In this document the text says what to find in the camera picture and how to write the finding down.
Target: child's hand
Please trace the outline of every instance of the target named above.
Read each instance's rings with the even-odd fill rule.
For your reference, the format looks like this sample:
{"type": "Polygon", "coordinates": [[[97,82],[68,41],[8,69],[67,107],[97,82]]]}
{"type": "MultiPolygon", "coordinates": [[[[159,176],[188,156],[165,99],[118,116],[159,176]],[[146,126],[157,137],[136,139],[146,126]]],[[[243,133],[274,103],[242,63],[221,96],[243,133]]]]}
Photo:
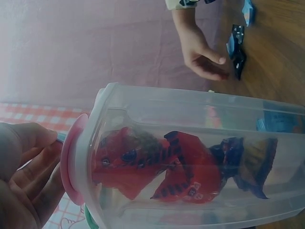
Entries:
{"type": "Polygon", "coordinates": [[[213,64],[224,64],[226,59],[208,46],[203,32],[195,23],[195,9],[173,10],[173,19],[186,66],[206,79],[227,79],[228,73],[213,64]]]}

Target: red checkered tablecloth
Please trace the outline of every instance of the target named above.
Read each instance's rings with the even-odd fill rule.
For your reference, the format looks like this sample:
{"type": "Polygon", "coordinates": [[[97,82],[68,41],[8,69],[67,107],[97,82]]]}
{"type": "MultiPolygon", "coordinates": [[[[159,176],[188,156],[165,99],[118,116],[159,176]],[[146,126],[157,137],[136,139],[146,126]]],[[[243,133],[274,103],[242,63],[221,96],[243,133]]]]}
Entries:
{"type": "MultiPolygon", "coordinates": [[[[45,128],[67,133],[76,118],[90,110],[67,107],[0,103],[0,122],[36,122],[45,128]]],[[[65,193],[44,229],[88,229],[83,206],[76,206],[65,193]]]]}

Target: plastic container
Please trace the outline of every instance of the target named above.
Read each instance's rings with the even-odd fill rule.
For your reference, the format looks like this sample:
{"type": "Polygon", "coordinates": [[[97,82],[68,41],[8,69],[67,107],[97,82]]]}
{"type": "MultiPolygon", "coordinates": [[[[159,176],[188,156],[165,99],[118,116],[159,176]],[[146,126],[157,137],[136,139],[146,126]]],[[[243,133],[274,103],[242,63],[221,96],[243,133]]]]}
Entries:
{"type": "MultiPolygon", "coordinates": [[[[67,135],[61,156],[65,189],[74,203],[86,203],[102,229],[234,229],[295,216],[305,208],[305,135],[257,131],[257,121],[265,119],[266,112],[301,119],[305,115],[301,106],[261,99],[111,83],[98,93],[90,118],[82,115],[67,135]],[[165,172],[134,200],[128,199],[118,189],[92,178],[105,137],[126,126],[158,139],[171,131],[189,133],[207,147],[229,137],[276,138],[272,170],[263,189],[268,199],[239,189],[232,178],[208,203],[151,199],[165,172]]],[[[297,132],[302,133],[302,128],[300,123],[297,132]]]]}

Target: pink cap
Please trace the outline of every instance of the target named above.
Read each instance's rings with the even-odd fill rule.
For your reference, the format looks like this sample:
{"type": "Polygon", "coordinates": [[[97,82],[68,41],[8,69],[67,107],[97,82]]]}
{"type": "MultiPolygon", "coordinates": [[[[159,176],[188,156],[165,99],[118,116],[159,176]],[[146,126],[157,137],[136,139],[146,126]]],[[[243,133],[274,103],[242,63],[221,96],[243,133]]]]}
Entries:
{"type": "Polygon", "coordinates": [[[79,135],[84,130],[88,122],[88,116],[86,114],[82,114],[79,116],[74,124],[71,126],[66,139],[63,143],[62,150],[61,150],[61,179],[63,187],[65,188],[69,198],[76,204],[82,205],[84,203],[81,193],[76,191],[71,184],[70,178],[74,176],[74,174],[69,174],[69,156],[71,144],[75,143],[74,139],[78,138],[79,135]]]}

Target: green handle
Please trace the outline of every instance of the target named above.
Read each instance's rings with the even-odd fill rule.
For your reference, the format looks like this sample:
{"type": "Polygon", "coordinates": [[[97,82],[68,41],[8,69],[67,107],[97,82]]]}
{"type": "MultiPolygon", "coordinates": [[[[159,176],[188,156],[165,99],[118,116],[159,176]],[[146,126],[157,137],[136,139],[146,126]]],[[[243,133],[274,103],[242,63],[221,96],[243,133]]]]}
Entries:
{"type": "Polygon", "coordinates": [[[84,211],[85,211],[85,217],[86,217],[86,220],[87,220],[87,223],[88,223],[90,229],[99,229],[99,226],[97,226],[96,223],[94,222],[94,219],[92,218],[86,205],[84,207],[84,211]]]}

